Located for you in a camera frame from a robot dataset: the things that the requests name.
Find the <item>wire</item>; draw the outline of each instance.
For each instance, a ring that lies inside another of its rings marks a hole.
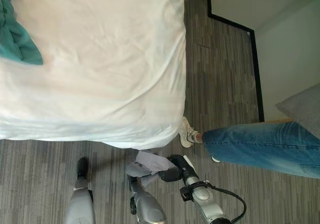
[[[235,193],[233,193],[233,192],[231,192],[231,191],[228,191],[228,190],[225,190],[225,189],[221,189],[221,188],[217,188],[217,187],[213,186],[213,185],[212,185],[211,183],[209,183],[209,182],[206,182],[206,185],[207,185],[208,187],[210,187],[211,189],[213,189],[213,190],[216,190],[216,191],[219,191],[219,192],[222,192],[222,193],[231,195],[231,196],[237,198],[239,201],[242,202],[242,204],[243,204],[243,212],[242,212],[238,217],[234,218],[234,219],[231,221],[232,224],[238,222],[241,218],[244,217],[244,215],[246,214],[246,211],[247,211],[247,205],[246,205],[246,202],[245,202],[241,197],[239,197],[237,194],[235,194]]]

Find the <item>gray cushion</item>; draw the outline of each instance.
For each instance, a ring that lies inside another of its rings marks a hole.
[[[276,107],[320,139],[320,83]]]

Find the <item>gray cloth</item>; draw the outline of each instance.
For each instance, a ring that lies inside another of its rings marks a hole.
[[[146,187],[159,178],[159,171],[166,171],[176,166],[167,158],[148,151],[139,151],[134,162],[125,167],[125,173],[132,177],[141,177],[141,184]]]
[[[276,107],[320,139],[320,83]]]

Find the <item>floor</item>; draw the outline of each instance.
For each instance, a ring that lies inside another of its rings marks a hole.
[[[207,17],[207,0],[186,0],[187,89],[185,115],[204,131],[258,120],[255,79],[246,32]],[[243,197],[241,224],[320,223],[320,180],[229,163],[214,164],[202,145],[184,149],[176,138],[156,150],[186,154],[201,178]],[[95,142],[0,141],[0,223],[59,224],[75,182],[76,162],[91,163],[97,224],[134,224],[124,167],[133,150]],[[182,182],[157,182],[147,189],[162,204],[170,224],[201,224],[193,203],[183,203]],[[216,202],[230,218],[241,203],[220,193]]]

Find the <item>white bedsheet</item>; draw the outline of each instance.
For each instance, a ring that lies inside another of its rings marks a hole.
[[[0,139],[166,145],[184,111],[184,0],[12,0],[43,66],[0,59]]]

